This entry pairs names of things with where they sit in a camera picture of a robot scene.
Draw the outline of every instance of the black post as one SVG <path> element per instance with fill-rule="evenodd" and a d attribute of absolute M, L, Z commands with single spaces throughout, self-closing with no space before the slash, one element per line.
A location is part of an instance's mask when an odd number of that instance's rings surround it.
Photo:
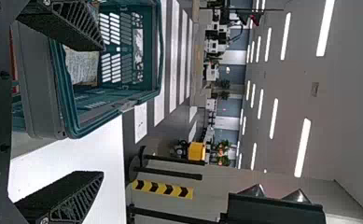
<path fill-rule="evenodd" d="M 200 165 L 200 166 L 205 165 L 204 161 L 189 161 L 189 160 L 185 160 L 185 159 L 161 157 L 161 156 L 152 156 L 152 155 L 145 155 L 144 159 L 153 160 L 153 161 L 171 161 L 171 162 L 176 162 L 176 163 L 184 163 L 184 164 Z"/>
<path fill-rule="evenodd" d="M 158 211 L 153 210 L 147 210 L 144 208 L 137 208 L 134 207 L 133 204 L 127 206 L 128 213 L 131 213 L 132 215 L 140 215 L 145 217 L 155 217 L 165 220 L 170 220 L 174 222 L 181 222 L 181 223 L 188 223 L 188 224 L 218 224 L 215 221 L 208 221 L 203 219 L 198 219 L 195 217 L 183 217 L 175 214 L 170 213 L 162 213 Z"/>
<path fill-rule="evenodd" d="M 182 173 L 182 172 L 176 172 L 176 171 L 166 171 L 166 170 L 144 168 L 144 167 L 134 167 L 134 170 L 135 170 L 135 172 L 148 173 L 148 174 L 153 174 L 153 175 L 169 175 L 169 176 L 181 177 L 181 178 L 186 178 L 186 179 L 203 180 L 202 175 L 199 175 L 199 174 L 189 174 L 189 173 Z"/>

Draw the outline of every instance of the white floor marking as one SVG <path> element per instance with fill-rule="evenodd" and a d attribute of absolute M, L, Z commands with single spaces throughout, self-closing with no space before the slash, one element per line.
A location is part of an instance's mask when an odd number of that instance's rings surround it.
<path fill-rule="evenodd" d="M 173 0 L 173 19 L 172 19 L 172 61 L 170 71 L 170 113 L 177 107 L 177 71 L 178 71 L 178 24 L 179 24 L 180 5 Z"/>
<path fill-rule="evenodd" d="M 165 92 L 165 78 L 166 78 L 166 67 L 165 67 L 165 59 L 166 59 L 166 22 L 167 22 L 167 0 L 161 1 L 161 17 L 162 17 L 162 27 L 163 27 L 163 70 L 162 70 L 162 77 L 161 77 L 161 94 L 155 97 L 155 111 L 154 111 L 154 126 L 157 126 L 163 119 L 164 119 L 164 92 Z"/>
<path fill-rule="evenodd" d="M 16 202 L 74 171 L 105 172 L 84 224 L 126 223 L 122 116 L 84 138 L 57 141 L 11 160 L 9 199 Z"/>
<path fill-rule="evenodd" d="M 197 112 L 198 112 L 198 107 L 197 106 L 191 106 L 189 108 L 189 123 L 192 122 L 192 120 L 195 117 Z"/>
<path fill-rule="evenodd" d="M 187 98 L 189 97 L 190 94 L 190 76 L 191 71 L 190 71 L 190 67 L 191 67 L 191 63 L 192 63 L 192 32 L 193 32 L 193 22 L 191 19 L 189 19 L 189 35 L 188 35 L 188 57 L 187 57 L 187 67 L 188 67 L 188 71 L 187 71 Z"/>
<path fill-rule="evenodd" d="M 182 11 L 182 36 L 181 36 L 181 68 L 180 68 L 180 99 L 179 103 L 184 103 L 185 100 L 185 66 L 187 62 L 187 25 L 188 14 L 185 10 Z"/>
<path fill-rule="evenodd" d="M 195 137 L 195 134 L 196 134 L 196 122 L 197 120 L 195 121 L 195 123 L 193 124 L 193 127 L 192 129 L 190 130 L 189 132 L 189 141 L 192 142 L 193 141 L 193 138 Z"/>
<path fill-rule="evenodd" d="M 147 103 L 134 107 L 134 141 L 137 144 L 147 135 Z"/>

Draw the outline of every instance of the yellow and black hazard stripe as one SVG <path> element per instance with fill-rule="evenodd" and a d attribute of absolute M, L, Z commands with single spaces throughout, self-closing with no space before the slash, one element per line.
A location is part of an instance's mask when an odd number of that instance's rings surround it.
<path fill-rule="evenodd" d="M 179 187 L 177 185 L 162 184 L 147 180 L 134 180 L 132 188 L 134 190 L 140 190 L 147 193 L 155 193 L 176 198 L 193 198 L 193 188 Z"/>

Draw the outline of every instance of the industrial machine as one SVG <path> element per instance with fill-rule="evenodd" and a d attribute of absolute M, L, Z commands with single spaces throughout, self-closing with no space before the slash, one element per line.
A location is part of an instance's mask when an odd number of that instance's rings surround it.
<path fill-rule="evenodd" d="M 203 63 L 203 77 L 206 81 L 216 81 L 219 78 L 219 61 L 213 60 Z"/>
<path fill-rule="evenodd" d="M 250 19 L 256 26 L 259 26 L 260 19 L 266 11 L 281 11 L 282 9 L 253 9 L 253 8 L 236 8 L 232 7 L 230 0 L 208 0 L 207 7 L 201 9 L 213 10 L 213 18 L 211 24 L 207 25 L 205 31 L 206 58 L 219 58 L 225 53 L 227 48 L 233 42 L 237 41 L 243 33 L 244 26 Z M 237 20 L 231 19 L 230 14 L 234 12 Z M 230 28 L 240 25 L 240 33 L 230 38 Z"/>

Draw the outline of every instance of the gray wall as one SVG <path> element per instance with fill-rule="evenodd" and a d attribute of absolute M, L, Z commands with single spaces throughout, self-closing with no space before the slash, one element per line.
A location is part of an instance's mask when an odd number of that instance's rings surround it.
<path fill-rule="evenodd" d="M 324 5 L 325 0 L 268 1 L 267 8 L 286 8 L 268 13 L 262 26 L 253 31 L 253 39 L 262 35 L 265 46 L 267 29 L 273 28 L 269 61 L 263 62 L 262 51 L 260 63 L 248 65 L 253 81 L 264 88 L 265 98 L 262 119 L 248 116 L 251 129 L 244 136 L 245 147 L 250 152 L 249 143 L 258 142 L 258 170 L 293 175 L 302 121 L 308 117 L 312 130 L 302 175 L 337 179 L 363 205 L 363 17 L 350 17 L 363 15 L 363 1 L 336 1 L 326 56 L 316 58 Z M 281 62 L 289 11 L 288 48 L 286 60 Z M 312 82 L 320 83 L 318 97 L 310 95 Z M 274 97 L 279 98 L 279 111 L 271 140 L 268 132 Z M 249 115 L 256 113 L 256 107 L 249 111 Z"/>
<path fill-rule="evenodd" d="M 230 4 L 234 7 L 251 7 L 253 1 L 251 0 L 231 0 Z"/>
<path fill-rule="evenodd" d="M 219 66 L 219 78 L 227 79 L 231 84 L 244 85 L 245 65 L 221 64 Z"/>
<path fill-rule="evenodd" d="M 144 193 L 131 190 L 128 187 L 127 204 L 133 201 L 136 206 L 146 209 L 157 209 L 162 212 L 214 221 L 216 217 L 219 217 L 219 213 L 227 211 L 229 192 L 236 193 L 256 183 L 261 183 L 267 196 L 271 198 L 282 198 L 288 193 L 302 188 L 313 203 L 324 205 L 328 224 L 363 223 L 363 209 L 334 181 L 309 178 L 297 179 L 292 176 L 263 174 L 228 167 L 210 165 L 196 167 L 162 161 L 151 161 L 148 167 L 200 173 L 203 175 L 203 181 L 140 174 L 139 179 L 194 188 L 193 200 Z M 161 224 L 173 222 L 137 217 L 136 223 Z"/>
<path fill-rule="evenodd" d="M 237 140 L 239 138 L 239 131 L 224 130 L 224 129 L 215 129 L 215 131 L 216 131 L 216 143 L 219 143 L 222 140 L 228 140 L 232 144 L 237 144 Z"/>
<path fill-rule="evenodd" d="M 216 115 L 223 117 L 239 118 L 241 109 L 241 99 L 218 100 Z"/>
<path fill-rule="evenodd" d="M 234 38 L 235 36 L 240 34 L 240 29 L 231 29 L 230 30 L 230 38 Z M 247 50 L 248 48 L 248 37 L 250 36 L 250 30 L 243 30 L 242 34 L 239 36 L 239 40 L 236 40 L 232 44 L 230 44 L 230 49 L 241 49 Z"/>

